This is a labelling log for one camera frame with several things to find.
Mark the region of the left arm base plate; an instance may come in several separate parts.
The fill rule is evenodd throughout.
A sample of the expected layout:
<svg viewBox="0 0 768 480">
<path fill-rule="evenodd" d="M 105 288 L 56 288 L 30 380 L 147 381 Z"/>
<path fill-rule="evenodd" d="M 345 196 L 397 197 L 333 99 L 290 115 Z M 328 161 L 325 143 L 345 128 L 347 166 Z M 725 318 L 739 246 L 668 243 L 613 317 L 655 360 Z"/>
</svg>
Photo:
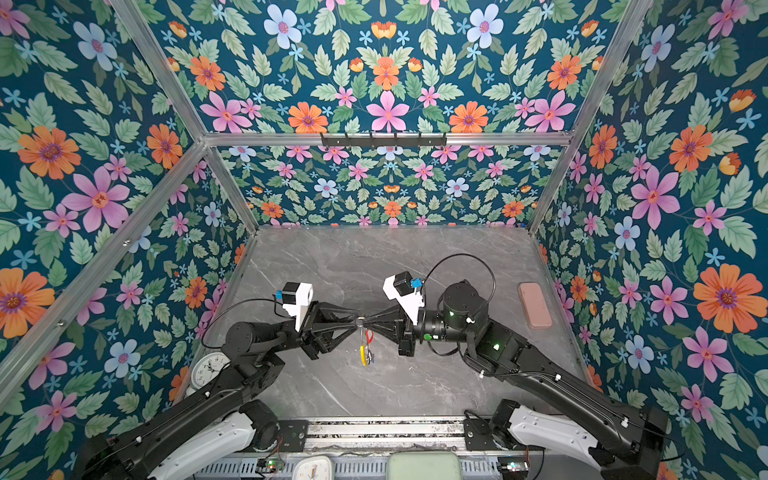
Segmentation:
<svg viewBox="0 0 768 480">
<path fill-rule="evenodd" d="M 308 440 L 309 426 L 308 420 L 278 420 L 275 439 L 267 451 L 269 453 L 303 452 Z"/>
</svg>

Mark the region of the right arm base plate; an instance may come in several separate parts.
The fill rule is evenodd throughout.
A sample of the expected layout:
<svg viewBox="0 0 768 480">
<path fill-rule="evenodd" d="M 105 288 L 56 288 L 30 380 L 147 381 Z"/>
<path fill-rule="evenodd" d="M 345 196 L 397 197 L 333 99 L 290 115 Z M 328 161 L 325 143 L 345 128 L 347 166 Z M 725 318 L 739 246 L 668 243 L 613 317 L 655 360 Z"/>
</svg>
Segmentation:
<svg viewBox="0 0 768 480">
<path fill-rule="evenodd" d="M 502 433 L 500 428 L 492 427 L 486 420 L 481 418 L 465 417 L 463 419 L 463 428 L 465 449 L 468 451 L 543 451 L 542 447 L 520 443 L 510 433 Z"/>
</svg>

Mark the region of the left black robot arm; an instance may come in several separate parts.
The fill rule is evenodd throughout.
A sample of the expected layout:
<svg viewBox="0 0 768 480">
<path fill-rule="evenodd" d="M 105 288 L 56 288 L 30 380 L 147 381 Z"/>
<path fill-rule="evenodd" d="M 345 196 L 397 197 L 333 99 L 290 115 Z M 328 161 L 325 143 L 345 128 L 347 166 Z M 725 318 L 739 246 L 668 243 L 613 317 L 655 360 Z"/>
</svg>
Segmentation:
<svg viewBox="0 0 768 480">
<path fill-rule="evenodd" d="M 285 366 L 279 352 L 302 349 L 317 358 L 365 323 L 357 314 L 314 302 L 300 326 L 291 321 L 234 324 L 219 349 L 225 357 L 224 367 L 212 380 L 127 432 L 87 440 L 78 454 L 73 478 L 153 479 L 155 469 L 185 443 L 207 428 L 213 428 L 215 438 L 221 439 L 224 427 L 236 419 L 244 421 L 246 446 L 270 449 L 279 436 L 278 420 L 258 396 Z"/>
</svg>

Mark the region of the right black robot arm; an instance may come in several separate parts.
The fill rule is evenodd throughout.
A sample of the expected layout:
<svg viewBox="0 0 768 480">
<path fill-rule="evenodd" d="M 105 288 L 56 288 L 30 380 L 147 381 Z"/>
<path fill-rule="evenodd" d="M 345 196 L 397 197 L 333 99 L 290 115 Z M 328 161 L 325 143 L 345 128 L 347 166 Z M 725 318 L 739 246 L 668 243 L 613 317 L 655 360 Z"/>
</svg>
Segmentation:
<svg viewBox="0 0 768 480">
<path fill-rule="evenodd" d="M 387 279 L 396 306 L 357 323 L 411 356 L 417 343 L 454 343 L 481 378 L 508 382 L 555 409 L 544 414 L 513 402 L 500 406 L 495 429 L 517 444 L 541 447 L 581 461 L 604 479 L 654 479 L 663 462 L 668 416 L 633 407 L 577 378 L 525 337 L 492 319 L 489 301 L 468 281 L 446 288 L 433 310 L 417 281 Z"/>
</svg>

